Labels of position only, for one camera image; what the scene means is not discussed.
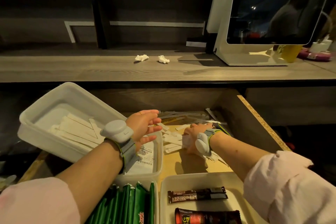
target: black screen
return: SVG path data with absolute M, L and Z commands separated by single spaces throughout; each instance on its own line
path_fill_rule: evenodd
M 307 44 L 325 0 L 233 0 L 229 44 Z

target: white monitor stand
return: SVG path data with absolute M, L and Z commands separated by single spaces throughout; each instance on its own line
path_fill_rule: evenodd
M 218 33 L 214 51 L 229 66 L 284 66 L 287 63 L 278 55 L 268 56 L 273 45 L 228 44 L 231 7 L 233 0 L 212 0 L 207 24 L 208 33 Z

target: hand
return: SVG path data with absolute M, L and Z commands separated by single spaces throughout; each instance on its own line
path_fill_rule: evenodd
M 136 151 L 140 150 L 141 145 L 151 142 L 156 139 L 156 136 L 144 137 L 144 135 L 160 131 L 161 126 L 149 127 L 149 125 L 157 124 L 161 122 L 158 118 L 158 110 L 143 110 L 132 114 L 126 120 L 126 124 L 133 130 L 133 140 L 136 145 Z
M 190 135 L 191 144 L 187 148 L 187 153 L 197 154 L 198 150 L 196 148 L 195 142 L 197 140 L 198 133 L 204 133 L 208 128 L 212 128 L 212 123 L 207 124 L 191 124 L 190 128 L 184 130 L 184 135 Z

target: rolled-up sleeve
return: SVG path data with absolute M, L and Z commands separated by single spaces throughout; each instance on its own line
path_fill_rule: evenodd
M 336 223 L 336 187 L 290 151 L 263 156 L 244 181 L 244 197 L 271 224 Z
M 0 223 L 78 224 L 80 215 L 68 185 L 50 177 L 5 189 L 0 195 Z

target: white plastic container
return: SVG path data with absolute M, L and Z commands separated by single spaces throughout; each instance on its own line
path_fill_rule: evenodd
M 74 163 L 87 151 L 48 132 L 52 125 L 60 124 L 62 117 L 68 113 L 84 120 L 93 117 L 99 128 L 103 128 L 112 120 L 126 120 L 121 113 L 77 84 L 65 82 L 43 95 L 21 113 L 19 118 L 21 125 L 17 135 L 23 141 Z M 119 175 L 117 179 L 122 181 L 124 176 L 128 176 L 134 179 L 157 181 L 162 171 L 163 141 L 161 132 L 155 134 L 157 135 L 157 140 L 154 141 L 154 147 L 157 148 L 156 172 L 143 175 Z
M 137 182 L 139 181 L 148 191 L 149 191 L 149 187 L 151 186 L 151 180 L 146 180 L 146 179 L 140 179 L 140 180 L 134 180 L 134 179 L 130 179 L 130 176 L 128 176 L 127 179 L 125 179 L 124 181 L 115 181 L 113 182 L 113 184 L 116 184 L 117 186 L 119 186 L 120 188 L 122 188 L 124 185 L 126 184 L 131 184 L 134 188 L 137 184 Z M 154 214 L 154 223 L 155 224 L 159 224 L 160 223 L 160 209 L 159 209 L 159 192 L 158 192 L 158 184 L 154 181 L 154 187 L 155 187 L 155 214 Z
M 168 203 L 168 191 L 221 186 L 225 187 L 228 199 Z M 243 224 L 267 224 L 243 198 L 243 183 L 233 172 L 168 176 L 162 181 L 160 195 L 160 224 L 174 224 L 176 208 L 210 212 L 239 210 Z

